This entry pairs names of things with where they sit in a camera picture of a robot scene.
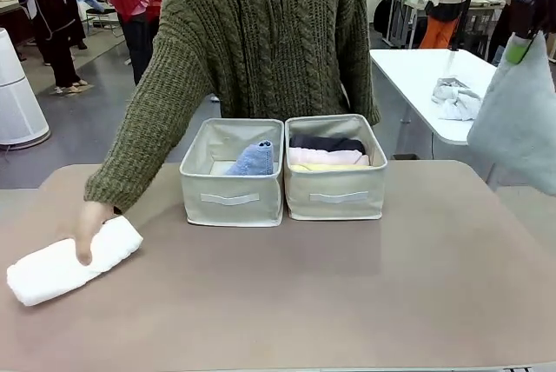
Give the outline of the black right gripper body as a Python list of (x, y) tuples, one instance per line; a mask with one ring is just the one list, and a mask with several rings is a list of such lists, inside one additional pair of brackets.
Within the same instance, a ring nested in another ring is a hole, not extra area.
[(522, 39), (533, 40), (546, 13), (546, 0), (512, 0), (510, 30)]

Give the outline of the person right hand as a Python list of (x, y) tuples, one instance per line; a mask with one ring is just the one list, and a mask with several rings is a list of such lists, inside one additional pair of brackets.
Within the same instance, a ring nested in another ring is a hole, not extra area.
[(76, 258), (83, 266), (88, 266), (92, 261), (93, 237), (109, 219), (115, 216), (113, 206), (98, 202), (83, 203), (74, 228)]

